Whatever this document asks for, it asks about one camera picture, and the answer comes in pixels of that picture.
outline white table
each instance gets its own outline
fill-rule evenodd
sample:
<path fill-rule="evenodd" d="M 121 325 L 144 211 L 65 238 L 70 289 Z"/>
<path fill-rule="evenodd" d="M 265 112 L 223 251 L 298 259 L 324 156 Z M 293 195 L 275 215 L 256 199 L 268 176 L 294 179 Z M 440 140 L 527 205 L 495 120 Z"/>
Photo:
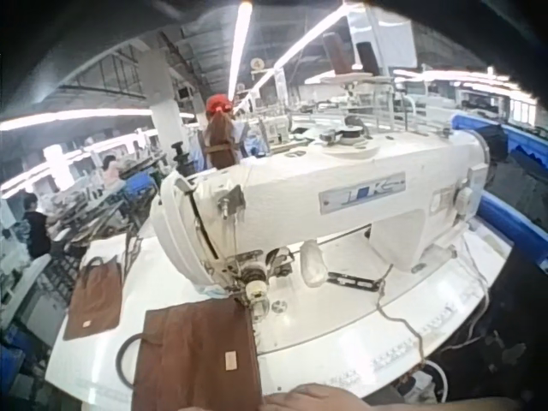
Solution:
<path fill-rule="evenodd" d="M 475 234 L 467 232 L 465 236 L 479 270 L 489 284 L 493 283 L 510 246 L 485 227 L 480 227 Z M 355 239 L 348 240 L 339 251 L 326 251 L 330 268 L 331 265 L 339 265 L 339 271 L 344 268 L 340 264 L 348 255 L 340 254 L 340 249 L 353 253 L 355 250 L 350 249 L 353 243 Z M 462 253 L 462 240 L 456 242 L 456 248 Z M 371 264 L 368 270 L 376 270 L 376 264 Z M 416 277 L 394 273 L 396 275 L 387 280 L 385 311 L 404 317 L 421 333 L 426 355 L 461 326 L 482 298 L 481 287 L 467 264 L 468 256 L 463 253 L 459 259 L 451 259 L 434 272 L 425 270 Z M 295 266 L 286 281 L 291 282 L 290 287 L 299 289 L 301 276 L 298 265 Z M 271 283 L 271 302 L 281 287 Z M 286 312 L 270 313 L 267 320 L 256 327 L 264 394 L 318 382 L 367 396 L 419 362 L 416 339 L 403 325 L 380 316 L 374 307 L 375 294 L 331 284 L 307 291 L 299 289 L 301 291 L 301 299 L 309 305 L 308 314 L 312 312 L 319 321 L 307 325 L 295 322 L 307 313 L 303 310 L 304 303 L 295 303 L 289 297 Z M 129 410 L 132 392 L 115 371 L 115 357 L 122 343 L 142 332 L 147 310 L 205 298 L 176 271 L 155 237 L 145 239 L 124 286 L 119 326 L 96 336 L 65 342 L 63 324 L 51 353 L 46 380 L 85 402 L 86 409 Z M 357 304 L 361 307 L 356 313 Z M 308 335 L 325 328 L 323 323 L 336 324 L 341 320 L 346 323 L 339 328 L 307 340 Z M 291 338 L 301 341 L 291 345 Z M 134 375 L 138 349 L 138 343 L 133 344 L 124 357 L 122 368 L 128 376 Z"/>
<path fill-rule="evenodd" d="M 21 306 L 21 303 L 27 296 L 30 289 L 33 287 L 34 283 L 38 279 L 39 275 L 42 274 L 44 268 L 50 263 L 51 256 L 45 254 L 42 257 L 35 259 L 24 271 L 21 277 L 21 280 L 15 286 L 15 289 L 12 290 L 13 295 L 9 300 L 8 304 L 2 308 L 0 313 L 0 319 L 2 321 L 2 331 L 6 330 L 11 321 L 14 319 L 17 310 Z"/>

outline sewing machine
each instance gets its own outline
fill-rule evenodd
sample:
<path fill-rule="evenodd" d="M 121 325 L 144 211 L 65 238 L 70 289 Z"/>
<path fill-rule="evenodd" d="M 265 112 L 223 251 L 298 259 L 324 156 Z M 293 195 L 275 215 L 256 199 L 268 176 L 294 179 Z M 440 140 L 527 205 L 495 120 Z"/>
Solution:
<path fill-rule="evenodd" d="M 327 271 L 320 237 L 371 224 L 372 250 L 411 272 L 433 246 L 443 247 L 440 238 L 461 234 L 488 170 L 479 136 L 391 133 L 355 144 L 351 138 L 319 140 L 194 179 L 174 171 L 151 216 L 176 269 L 196 286 L 239 295 L 259 320 L 270 306 L 270 280 L 291 275 L 291 245 L 307 245 L 301 275 L 318 287 Z"/>

